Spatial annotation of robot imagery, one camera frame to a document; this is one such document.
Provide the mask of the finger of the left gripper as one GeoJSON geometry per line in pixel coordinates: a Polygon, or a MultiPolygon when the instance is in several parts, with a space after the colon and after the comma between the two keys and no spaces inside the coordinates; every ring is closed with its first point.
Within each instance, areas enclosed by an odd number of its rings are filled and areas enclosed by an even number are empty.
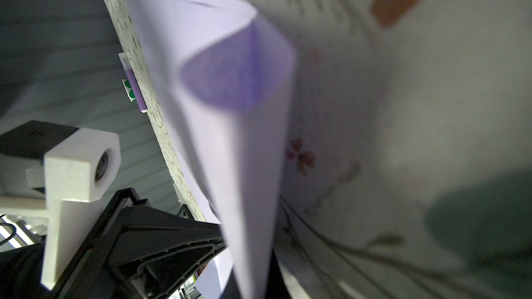
{"type": "Polygon", "coordinates": [[[78,246],[50,298],[169,298],[224,251],[219,225],[158,210],[117,191],[78,246]]]}

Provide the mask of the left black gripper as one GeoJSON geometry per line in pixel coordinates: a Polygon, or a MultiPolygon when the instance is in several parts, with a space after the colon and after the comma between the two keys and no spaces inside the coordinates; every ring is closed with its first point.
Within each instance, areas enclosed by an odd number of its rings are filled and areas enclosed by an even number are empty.
{"type": "Polygon", "coordinates": [[[43,298],[44,242],[1,253],[1,298],[43,298]]]}

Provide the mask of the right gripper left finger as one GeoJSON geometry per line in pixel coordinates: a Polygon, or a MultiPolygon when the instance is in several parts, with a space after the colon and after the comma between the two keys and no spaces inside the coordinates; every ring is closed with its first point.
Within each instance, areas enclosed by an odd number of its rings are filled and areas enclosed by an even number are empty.
{"type": "Polygon", "coordinates": [[[234,272],[230,273],[227,284],[220,296],[220,299],[241,299],[234,272]]]}

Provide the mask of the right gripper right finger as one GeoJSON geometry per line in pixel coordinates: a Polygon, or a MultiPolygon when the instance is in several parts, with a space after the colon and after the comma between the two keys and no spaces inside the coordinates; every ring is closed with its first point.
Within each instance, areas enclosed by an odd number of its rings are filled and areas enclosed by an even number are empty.
{"type": "Polygon", "coordinates": [[[265,299],[291,299],[291,295],[283,280],[281,269],[278,265],[277,257],[272,251],[270,258],[270,268],[267,279],[265,299]]]}

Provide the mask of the purple paper sheet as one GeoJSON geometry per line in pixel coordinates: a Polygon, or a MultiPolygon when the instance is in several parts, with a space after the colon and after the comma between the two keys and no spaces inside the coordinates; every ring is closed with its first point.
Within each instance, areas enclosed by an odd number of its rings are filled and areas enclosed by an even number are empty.
{"type": "Polygon", "coordinates": [[[296,51],[246,0],[126,0],[170,134],[222,226],[243,298],[263,298],[296,51]]]}

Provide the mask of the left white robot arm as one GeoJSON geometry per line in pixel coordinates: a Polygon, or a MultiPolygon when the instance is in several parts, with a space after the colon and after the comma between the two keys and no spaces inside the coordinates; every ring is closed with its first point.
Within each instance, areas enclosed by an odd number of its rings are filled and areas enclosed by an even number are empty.
{"type": "Polygon", "coordinates": [[[216,224],[158,210],[135,189],[103,196],[119,136],[32,120],[1,135],[1,154],[39,161],[44,199],[1,211],[48,219],[44,242],[1,254],[7,298],[169,298],[224,251],[216,224]]]}

